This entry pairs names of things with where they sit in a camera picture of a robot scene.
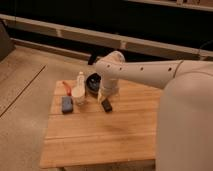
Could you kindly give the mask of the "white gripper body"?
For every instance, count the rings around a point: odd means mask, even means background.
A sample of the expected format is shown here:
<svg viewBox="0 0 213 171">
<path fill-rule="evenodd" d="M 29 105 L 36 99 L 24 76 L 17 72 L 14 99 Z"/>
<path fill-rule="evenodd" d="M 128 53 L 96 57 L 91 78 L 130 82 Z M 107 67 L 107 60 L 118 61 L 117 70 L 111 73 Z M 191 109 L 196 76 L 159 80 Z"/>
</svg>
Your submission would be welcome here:
<svg viewBox="0 0 213 171">
<path fill-rule="evenodd" d="M 119 92 L 119 85 L 116 79 L 102 79 L 98 90 L 98 102 L 101 103 L 104 99 Z"/>
</svg>

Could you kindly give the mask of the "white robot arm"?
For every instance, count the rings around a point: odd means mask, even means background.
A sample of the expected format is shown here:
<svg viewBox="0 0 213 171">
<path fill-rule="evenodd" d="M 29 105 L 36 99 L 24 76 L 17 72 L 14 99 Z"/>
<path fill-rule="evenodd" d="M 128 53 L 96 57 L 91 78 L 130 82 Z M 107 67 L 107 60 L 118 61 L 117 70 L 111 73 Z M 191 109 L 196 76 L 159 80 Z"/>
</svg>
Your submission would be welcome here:
<svg viewBox="0 0 213 171">
<path fill-rule="evenodd" d="M 113 51 L 95 63 L 100 92 L 126 80 L 161 91 L 156 119 L 156 171 L 213 171 L 213 61 L 127 62 Z"/>
</svg>

